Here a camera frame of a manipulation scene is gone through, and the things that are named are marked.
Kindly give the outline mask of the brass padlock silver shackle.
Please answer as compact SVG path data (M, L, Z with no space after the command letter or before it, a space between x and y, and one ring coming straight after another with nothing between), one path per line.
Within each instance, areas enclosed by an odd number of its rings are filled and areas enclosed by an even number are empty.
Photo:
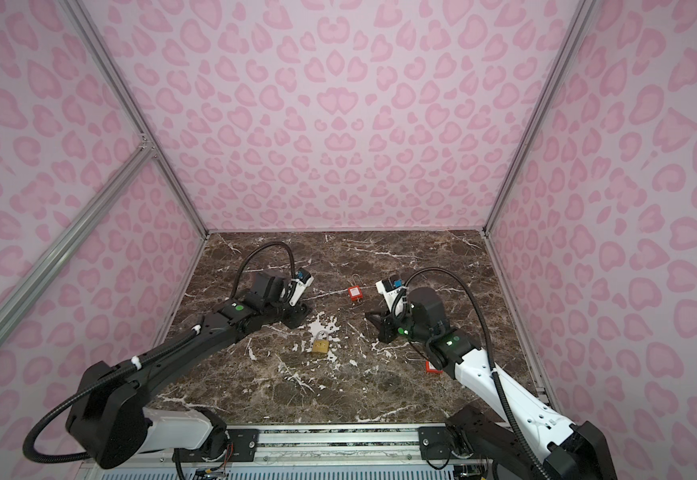
M314 342L312 342L312 354L314 355L328 355L330 352L330 340L328 339L328 332L322 330L316 333L314 336Z

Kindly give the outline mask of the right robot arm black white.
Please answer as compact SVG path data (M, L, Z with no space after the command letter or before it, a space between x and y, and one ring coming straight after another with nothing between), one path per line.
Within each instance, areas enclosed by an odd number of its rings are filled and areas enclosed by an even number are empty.
M483 455L520 479L615 478L604 434L556 412L506 374L486 344L450 324L432 288L408 290L400 280L381 280L376 289L387 309L365 318L378 340L407 341L504 422L498 425L476 407L462 408L445 422L451 454Z

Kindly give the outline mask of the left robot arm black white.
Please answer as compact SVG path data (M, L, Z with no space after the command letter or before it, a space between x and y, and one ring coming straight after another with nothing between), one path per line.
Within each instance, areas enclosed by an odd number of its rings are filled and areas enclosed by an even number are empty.
M194 365L262 327L302 325L310 314L302 295L312 281L304 268L292 278L258 272L250 289L222 302L188 332L114 366L98 362L88 367L78 388L82 399L70 408L66 430L104 469L160 450L191 451L202 460L222 457L230 436L226 422L212 410L154 410L148 405Z

